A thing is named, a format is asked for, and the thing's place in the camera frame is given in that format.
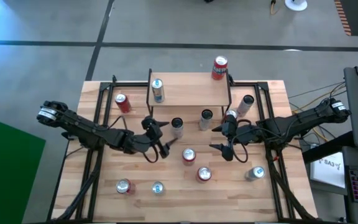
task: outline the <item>wooden shelf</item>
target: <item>wooden shelf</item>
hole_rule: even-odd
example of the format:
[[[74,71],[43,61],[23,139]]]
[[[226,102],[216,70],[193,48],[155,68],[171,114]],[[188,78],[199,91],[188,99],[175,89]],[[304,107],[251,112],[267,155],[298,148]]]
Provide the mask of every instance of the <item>wooden shelf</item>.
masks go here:
[[[151,84],[162,80],[165,100],[154,101]],[[150,106],[227,106],[230,102],[226,75],[214,80],[208,72],[162,73],[153,72],[149,83]]]

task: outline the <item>can lid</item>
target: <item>can lid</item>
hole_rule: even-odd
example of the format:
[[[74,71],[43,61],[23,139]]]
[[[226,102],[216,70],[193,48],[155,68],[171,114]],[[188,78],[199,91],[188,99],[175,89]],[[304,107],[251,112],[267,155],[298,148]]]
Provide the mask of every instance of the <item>can lid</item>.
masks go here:
[[[125,193],[128,191],[129,186],[130,186],[130,184],[129,184],[128,180],[122,179],[122,180],[118,181],[116,188],[117,188],[118,193]]]
[[[244,101],[244,103],[251,105],[254,103],[254,97],[251,95],[245,95],[242,99]]]
[[[162,80],[161,79],[155,79],[153,82],[152,82],[152,87],[153,88],[161,88],[162,86]]]
[[[216,59],[215,59],[215,62],[218,65],[225,65],[225,64],[227,64],[227,58],[224,57],[224,56],[217,56]]]
[[[265,175],[265,170],[263,167],[255,167],[254,175],[258,178],[262,178]]]
[[[120,94],[118,94],[118,95],[116,96],[116,102],[117,102],[117,103],[122,103],[122,102],[124,102],[124,101],[126,100],[126,98],[127,98],[126,95],[120,93]]]
[[[237,112],[235,110],[228,110],[226,115],[233,115],[234,118],[237,118]]]
[[[162,193],[164,191],[164,185],[161,182],[156,181],[152,185],[152,190],[153,190],[154,193],[160,194],[160,193]]]
[[[196,152],[193,149],[187,148],[183,150],[183,158],[187,161],[192,161],[196,157]]]
[[[201,116],[204,118],[204,119],[211,119],[212,118],[212,111],[211,110],[203,110],[203,112],[201,112]]]
[[[198,176],[201,180],[209,180],[212,176],[212,172],[208,167],[200,167],[198,169]]]
[[[173,118],[171,121],[171,125],[174,128],[180,128],[183,126],[183,120],[181,118]]]

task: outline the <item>green mat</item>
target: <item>green mat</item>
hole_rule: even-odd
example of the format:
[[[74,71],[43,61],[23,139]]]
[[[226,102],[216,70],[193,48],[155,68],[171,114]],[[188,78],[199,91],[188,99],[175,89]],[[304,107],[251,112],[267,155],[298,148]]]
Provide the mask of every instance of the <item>green mat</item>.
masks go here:
[[[0,123],[0,223],[22,223],[44,146],[45,140]]]

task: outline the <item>concrete floor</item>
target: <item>concrete floor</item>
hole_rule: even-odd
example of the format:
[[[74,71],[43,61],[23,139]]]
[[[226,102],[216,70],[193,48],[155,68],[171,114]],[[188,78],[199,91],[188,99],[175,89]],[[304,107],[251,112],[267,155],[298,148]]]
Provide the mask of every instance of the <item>concrete floor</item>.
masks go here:
[[[344,33],[332,0],[309,1],[299,13],[283,6],[275,16],[269,4],[115,0],[104,42],[358,47],[358,37]],[[107,5],[108,0],[0,0],[0,40],[96,42]],[[0,45],[0,121],[47,140],[24,223],[46,219],[67,144],[61,129],[40,125],[35,115],[44,100],[75,110],[93,52],[94,47]],[[358,52],[102,47],[92,80],[113,74],[146,80],[149,68],[209,72],[217,55],[228,58],[234,79],[284,80],[288,96],[340,82],[344,67],[358,65]],[[302,106],[327,91],[290,101]],[[346,94],[338,98],[347,106]],[[349,121],[324,126],[337,136],[351,129]],[[344,216],[341,195],[319,190],[313,195],[320,218]]]

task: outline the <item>soda can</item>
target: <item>soda can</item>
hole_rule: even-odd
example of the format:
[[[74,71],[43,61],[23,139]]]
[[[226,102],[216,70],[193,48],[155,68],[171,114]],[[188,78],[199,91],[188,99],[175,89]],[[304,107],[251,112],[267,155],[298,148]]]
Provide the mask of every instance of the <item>soda can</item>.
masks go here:
[[[209,128],[209,125],[212,123],[212,115],[212,111],[208,109],[201,112],[201,119],[199,121],[200,130],[206,131]]]
[[[183,120],[181,118],[173,118],[171,125],[173,137],[180,139],[183,136]]]
[[[214,61],[214,67],[212,68],[212,78],[215,80],[221,80],[226,73],[227,58],[223,56],[217,56]]]
[[[165,193],[165,187],[161,182],[156,181],[152,185],[152,192],[158,196],[163,195]]]
[[[128,113],[131,111],[131,104],[129,103],[128,97],[122,93],[118,94],[115,97],[115,101],[117,103],[118,108],[123,113]]]
[[[211,177],[212,172],[208,167],[200,167],[196,174],[196,180],[202,184],[209,181]]]
[[[238,117],[242,118],[249,111],[249,108],[254,104],[254,97],[251,95],[245,95],[237,108]]]
[[[136,185],[128,179],[118,180],[116,185],[117,192],[120,194],[132,195],[136,191]]]
[[[265,176],[265,170],[261,166],[257,166],[246,172],[245,178],[248,181],[254,181],[257,179],[261,179]]]
[[[235,110],[229,109],[228,111],[226,111],[226,113],[224,114],[224,117],[222,118],[221,124],[223,124],[224,120],[227,118],[227,116],[229,115],[233,115],[234,118],[237,119],[237,112]]]
[[[182,156],[182,162],[185,166],[193,165],[196,160],[196,152],[190,148],[183,150],[181,156]]]
[[[153,90],[154,101],[156,101],[157,103],[163,102],[165,97],[164,97],[164,88],[161,79],[158,78],[152,82],[152,90]]]

